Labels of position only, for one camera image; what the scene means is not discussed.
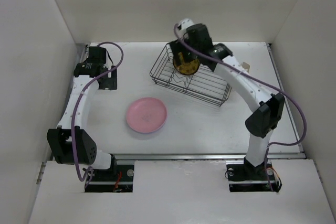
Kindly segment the pink plate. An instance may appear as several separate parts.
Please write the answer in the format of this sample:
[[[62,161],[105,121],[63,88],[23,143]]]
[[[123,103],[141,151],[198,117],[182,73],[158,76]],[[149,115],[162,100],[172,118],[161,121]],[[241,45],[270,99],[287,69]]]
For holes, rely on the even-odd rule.
[[[125,119],[132,130],[143,134],[153,133],[165,124],[167,108],[157,98],[140,98],[128,107]]]

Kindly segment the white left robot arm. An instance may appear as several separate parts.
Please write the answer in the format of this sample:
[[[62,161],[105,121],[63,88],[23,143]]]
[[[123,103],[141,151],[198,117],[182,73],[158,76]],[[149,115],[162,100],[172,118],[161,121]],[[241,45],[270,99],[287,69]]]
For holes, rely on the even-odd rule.
[[[88,56],[76,65],[65,112],[56,128],[49,129],[47,141],[58,164],[75,163],[99,170],[105,180],[117,176],[112,154],[98,149],[86,132],[91,101],[98,90],[116,90],[117,71],[108,67],[111,57],[101,46],[88,47]]]

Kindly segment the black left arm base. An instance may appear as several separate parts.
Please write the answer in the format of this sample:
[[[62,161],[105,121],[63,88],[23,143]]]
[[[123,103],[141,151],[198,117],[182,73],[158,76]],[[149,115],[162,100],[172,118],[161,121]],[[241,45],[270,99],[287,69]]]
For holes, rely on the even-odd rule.
[[[94,169],[86,179],[86,193],[132,193],[135,165],[112,158],[109,169]]]

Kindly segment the yellow patterned small plate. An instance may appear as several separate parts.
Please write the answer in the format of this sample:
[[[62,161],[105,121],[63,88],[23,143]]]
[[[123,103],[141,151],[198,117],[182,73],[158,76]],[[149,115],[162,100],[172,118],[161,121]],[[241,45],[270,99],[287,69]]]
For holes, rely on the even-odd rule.
[[[199,70],[200,61],[195,58],[190,62],[185,62],[183,54],[179,52],[173,56],[173,66],[176,71],[185,76],[191,76]]]

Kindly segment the grey wire dish rack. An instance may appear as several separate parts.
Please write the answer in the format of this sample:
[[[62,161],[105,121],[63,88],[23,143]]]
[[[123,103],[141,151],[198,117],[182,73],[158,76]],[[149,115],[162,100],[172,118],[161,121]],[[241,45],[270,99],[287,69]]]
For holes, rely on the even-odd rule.
[[[232,90],[228,82],[203,65],[194,75],[179,73],[173,66],[173,53],[168,44],[163,47],[151,68],[150,77],[157,85],[216,106],[222,106]]]

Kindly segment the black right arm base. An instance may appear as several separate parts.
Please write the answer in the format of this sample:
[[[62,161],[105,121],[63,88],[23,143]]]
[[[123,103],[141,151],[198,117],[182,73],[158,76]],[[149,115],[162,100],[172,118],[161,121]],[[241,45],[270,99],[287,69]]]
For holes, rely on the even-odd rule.
[[[258,167],[253,167],[247,162],[229,162],[226,163],[226,172],[224,176],[228,180],[228,187],[231,193],[245,192],[280,192],[282,181],[271,162]]]

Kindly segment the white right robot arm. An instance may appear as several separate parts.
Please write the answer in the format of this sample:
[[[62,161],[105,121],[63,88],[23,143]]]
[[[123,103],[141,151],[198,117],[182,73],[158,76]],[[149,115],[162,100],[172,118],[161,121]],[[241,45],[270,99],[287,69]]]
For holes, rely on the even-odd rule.
[[[207,27],[185,19],[174,25],[176,40],[171,48],[174,56],[190,62],[196,59],[217,76],[223,78],[242,97],[251,114],[245,120],[249,144],[243,172],[250,179],[259,176],[267,163],[270,138],[282,118],[285,97],[278,88],[252,77],[223,43],[214,44]]]

